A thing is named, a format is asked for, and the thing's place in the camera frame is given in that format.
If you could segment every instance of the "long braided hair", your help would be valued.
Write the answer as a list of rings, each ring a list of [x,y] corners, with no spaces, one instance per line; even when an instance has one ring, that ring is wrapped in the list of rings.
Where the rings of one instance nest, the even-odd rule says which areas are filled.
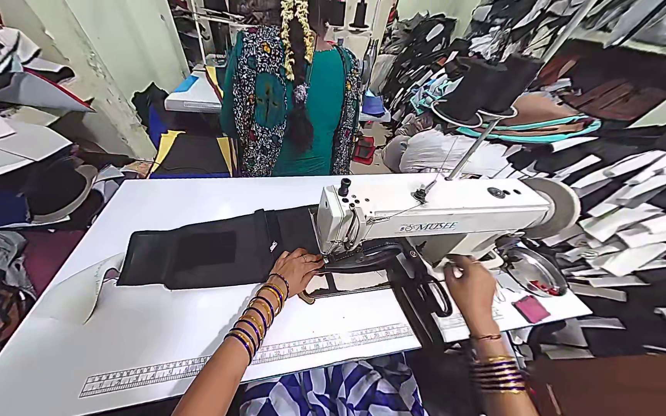
[[[323,20],[323,11],[325,10],[326,3],[330,0],[308,0],[308,23],[309,27],[318,34],[325,33],[326,21]],[[305,30],[301,24],[297,13],[295,17],[289,21],[289,42],[291,46],[291,57],[294,62],[291,65],[292,84],[294,92],[292,93],[292,109],[287,114],[287,131],[286,137],[291,140],[295,149],[302,153],[312,147],[313,129],[312,123],[305,107],[307,100],[307,61],[306,53],[309,53],[305,40]],[[311,47],[315,48],[315,37],[309,38],[312,43]]]

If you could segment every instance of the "black bag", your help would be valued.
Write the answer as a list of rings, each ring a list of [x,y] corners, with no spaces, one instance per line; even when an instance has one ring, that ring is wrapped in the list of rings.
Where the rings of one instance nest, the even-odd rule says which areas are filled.
[[[198,289],[261,283],[282,252],[299,247],[320,253],[307,206],[170,231],[136,231],[117,285]]]

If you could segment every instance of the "woman's left hand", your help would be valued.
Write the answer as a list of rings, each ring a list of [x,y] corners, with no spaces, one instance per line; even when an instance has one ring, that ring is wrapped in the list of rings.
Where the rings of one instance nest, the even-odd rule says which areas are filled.
[[[289,283],[287,298],[291,298],[305,290],[307,284],[315,276],[315,271],[323,265],[323,256],[310,254],[305,249],[296,249],[291,253],[283,252],[277,259],[271,273],[284,276],[284,279]]]

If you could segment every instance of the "blue and white striped clothing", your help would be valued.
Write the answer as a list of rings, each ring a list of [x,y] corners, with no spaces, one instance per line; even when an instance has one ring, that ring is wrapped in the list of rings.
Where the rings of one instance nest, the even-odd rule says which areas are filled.
[[[243,416],[428,416],[402,353],[249,383],[240,412]]]

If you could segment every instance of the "green dress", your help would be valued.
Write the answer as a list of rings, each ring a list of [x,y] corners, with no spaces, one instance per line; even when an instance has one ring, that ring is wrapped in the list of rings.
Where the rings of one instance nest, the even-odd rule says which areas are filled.
[[[237,66],[237,51],[241,50],[242,38],[238,36],[235,48],[229,56],[224,82],[223,108],[220,122],[223,131],[237,138],[233,115],[232,80]],[[310,87],[307,92],[307,112],[312,123],[312,146],[300,153],[289,140],[282,141],[273,176],[329,175],[331,171],[333,136],[340,121],[343,106],[345,74],[340,54],[334,50],[315,52],[310,71]],[[286,117],[282,94],[291,103],[293,85],[287,81],[282,86],[279,80],[268,73],[256,78],[256,108],[254,118],[259,125],[275,126]]]

